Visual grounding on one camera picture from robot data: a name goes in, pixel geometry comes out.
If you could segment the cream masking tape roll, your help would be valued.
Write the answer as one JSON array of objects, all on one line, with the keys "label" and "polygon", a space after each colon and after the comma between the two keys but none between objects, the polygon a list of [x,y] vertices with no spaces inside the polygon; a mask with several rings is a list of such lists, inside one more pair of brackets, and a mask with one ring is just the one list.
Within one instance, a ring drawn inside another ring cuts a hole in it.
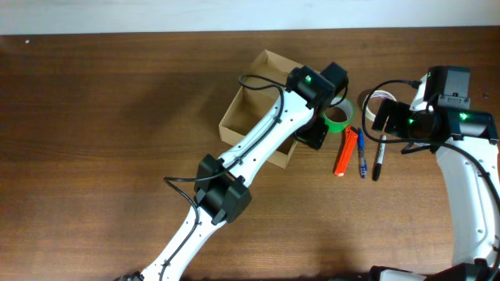
[{"label": "cream masking tape roll", "polygon": [[[374,91],[374,93],[370,97],[366,96],[364,98],[362,105],[365,105],[365,103],[368,102],[368,105],[366,107],[366,118],[369,121],[373,122],[375,120],[375,117],[376,117],[377,111],[380,107],[380,104],[385,99],[397,101],[396,97],[392,93],[390,93],[388,91],[384,91],[384,90],[376,90],[376,91]],[[373,112],[371,110],[371,105],[376,106],[375,112]]]}]

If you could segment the orange utility knife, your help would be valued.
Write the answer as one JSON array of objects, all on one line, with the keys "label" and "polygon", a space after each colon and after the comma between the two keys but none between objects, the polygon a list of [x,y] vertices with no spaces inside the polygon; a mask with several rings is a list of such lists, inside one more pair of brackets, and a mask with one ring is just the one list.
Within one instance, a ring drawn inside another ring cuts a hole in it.
[{"label": "orange utility knife", "polygon": [[343,148],[341,149],[340,157],[334,170],[334,175],[338,177],[342,177],[345,175],[359,137],[358,130],[352,126],[347,126],[344,133],[345,142]]}]

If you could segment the blue pen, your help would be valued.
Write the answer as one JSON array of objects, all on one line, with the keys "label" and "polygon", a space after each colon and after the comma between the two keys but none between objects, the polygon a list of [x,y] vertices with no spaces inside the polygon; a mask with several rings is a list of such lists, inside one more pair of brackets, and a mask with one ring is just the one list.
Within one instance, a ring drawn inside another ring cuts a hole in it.
[{"label": "blue pen", "polygon": [[358,151],[359,151],[359,172],[362,179],[366,178],[367,163],[365,157],[365,141],[363,130],[358,128]]}]

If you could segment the black permanent marker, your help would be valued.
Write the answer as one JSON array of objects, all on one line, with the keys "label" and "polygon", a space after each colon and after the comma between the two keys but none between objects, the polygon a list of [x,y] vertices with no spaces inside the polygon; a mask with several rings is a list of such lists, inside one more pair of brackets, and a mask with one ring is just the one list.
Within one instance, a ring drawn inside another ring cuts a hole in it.
[{"label": "black permanent marker", "polygon": [[385,140],[387,140],[387,136],[382,135],[380,137],[380,143],[378,145],[378,150],[377,150],[377,157],[376,157],[375,166],[373,169],[372,179],[374,181],[378,181],[380,178],[381,168],[382,168],[382,164],[383,164],[383,160],[384,160],[384,150],[385,150],[385,146],[386,146],[386,144],[384,143]]}]

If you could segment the brown cardboard box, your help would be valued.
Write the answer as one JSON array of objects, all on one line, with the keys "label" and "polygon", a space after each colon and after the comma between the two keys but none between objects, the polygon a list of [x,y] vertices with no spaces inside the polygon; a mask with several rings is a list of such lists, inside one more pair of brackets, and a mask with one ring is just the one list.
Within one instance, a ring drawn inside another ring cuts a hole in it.
[{"label": "brown cardboard box", "polygon": [[[280,84],[285,84],[288,74],[293,69],[302,68],[303,66],[298,62],[265,50],[258,55],[246,73],[264,76]],[[251,87],[263,87],[271,84],[269,81],[254,77],[243,80]],[[297,94],[284,91],[284,109],[280,116],[283,122],[277,124],[274,129],[278,129],[280,125],[286,125],[286,128],[291,125],[291,134],[270,155],[267,159],[268,162],[283,169],[287,167],[298,143],[292,138],[292,134],[300,127],[312,122],[314,118],[314,109],[308,109],[305,106],[306,103],[307,101],[301,101],[300,96]],[[232,148],[220,156],[224,160],[223,166],[225,168],[232,164],[238,156],[242,155],[247,150],[247,147],[255,143],[261,134],[266,132],[267,128],[275,121],[274,118],[278,114],[279,106],[280,94],[275,87],[258,91],[240,87],[219,124],[221,141],[233,145]],[[257,129],[258,132],[255,137],[250,136],[250,141],[247,141],[248,145],[239,144],[261,119],[264,119],[269,111],[271,111],[270,119],[264,120],[263,129]]]}]

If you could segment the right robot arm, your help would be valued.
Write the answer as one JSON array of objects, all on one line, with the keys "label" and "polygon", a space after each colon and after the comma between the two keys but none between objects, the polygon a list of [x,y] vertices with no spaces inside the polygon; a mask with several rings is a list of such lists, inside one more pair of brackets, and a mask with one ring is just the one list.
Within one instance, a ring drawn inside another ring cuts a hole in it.
[{"label": "right robot arm", "polygon": [[432,66],[411,104],[385,99],[372,129],[390,135],[380,145],[405,143],[402,153],[435,154],[448,195],[454,231],[452,265],[428,280],[499,278],[499,135],[489,112],[470,109],[470,70]]}]

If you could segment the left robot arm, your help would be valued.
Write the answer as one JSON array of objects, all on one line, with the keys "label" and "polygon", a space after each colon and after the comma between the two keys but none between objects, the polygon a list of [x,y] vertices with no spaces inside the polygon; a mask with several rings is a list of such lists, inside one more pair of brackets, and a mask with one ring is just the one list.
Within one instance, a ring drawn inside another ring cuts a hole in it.
[{"label": "left robot arm", "polygon": [[249,187],[270,156],[290,137],[320,149],[328,127],[322,118],[340,91],[346,91],[346,70],[332,62],[317,72],[295,67],[284,83],[266,78],[260,88],[275,88],[278,99],[265,116],[220,157],[206,155],[189,181],[194,196],[178,193],[190,205],[187,217],[161,254],[140,272],[123,280],[179,280],[206,241],[232,223],[249,205]]}]

